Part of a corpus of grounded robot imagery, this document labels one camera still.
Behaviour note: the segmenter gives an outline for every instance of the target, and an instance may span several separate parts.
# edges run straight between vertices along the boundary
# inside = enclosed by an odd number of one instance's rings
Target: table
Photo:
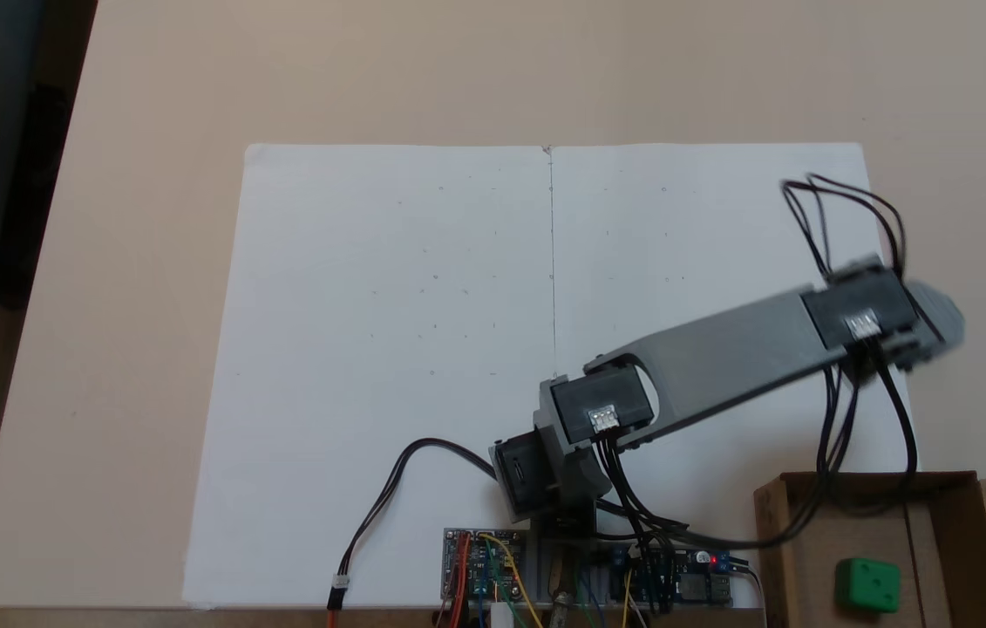
[[[0,439],[0,605],[175,607],[255,142],[864,144],[966,346],[923,464],[986,477],[986,3],[102,3]]]

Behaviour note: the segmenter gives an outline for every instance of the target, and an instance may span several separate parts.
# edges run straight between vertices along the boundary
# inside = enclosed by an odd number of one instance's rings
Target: green die
[[[843,607],[860,611],[896,612],[900,609],[900,568],[867,559],[838,563],[836,597]]]

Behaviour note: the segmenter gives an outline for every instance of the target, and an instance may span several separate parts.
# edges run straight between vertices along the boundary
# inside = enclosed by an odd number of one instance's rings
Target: green wire
[[[576,572],[574,572],[574,575],[577,576],[577,575],[580,575],[580,573],[581,572],[576,571]],[[581,588],[581,578],[580,577],[574,577],[574,580],[577,581],[577,599],[584,600],[585,599],[585,590]],[[597,624],[594,624],[593,623],[593,616],[592,615],[589,615],[589,607],[584,603],[584,601],[581,601],[580,603],[577,603],[577,605],[579,605],[579,607],[581,607],[581,612],[584,612],[585,613],[585,618],[587,618],[589,620],[589,625],[592,625],[593,628],[597,628]]]
[[[485,548],[488,549],[488,554],[485,556],[485,560],[493,565],[493,581],[496,582],[495,585],[500,585],[500,567],[498,567],[497,563],[490,560],[493,557],[493,544],[488,539],[485,540]],[[516,617],[516,621],[520,623],[520,628],[527,628],[527,624],[524,624],[524,620],[521,619],[520,614],[516,612],[516,607],[513,607],[512,601],[508,600],[507,596],[505,596],[504,603],[508,605],[508,610],[512,612],[512,616]]]

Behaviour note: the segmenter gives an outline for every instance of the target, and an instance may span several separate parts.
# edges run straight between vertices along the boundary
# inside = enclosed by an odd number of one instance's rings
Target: cardboard box
[[[791,520],[816,480],[782,474],[754,494],[761,537]],[[840,492],[891,489],[898,474],[841,474]],[[791,543],[760,552],[769,628],[986,628],[986,481],[974,472],[919,473],[914,500],[876,517],[854,517],[832,504],[819,509]],[[845,611],[834,602],[839,560],[862,556],[902,572],[900,610]]]

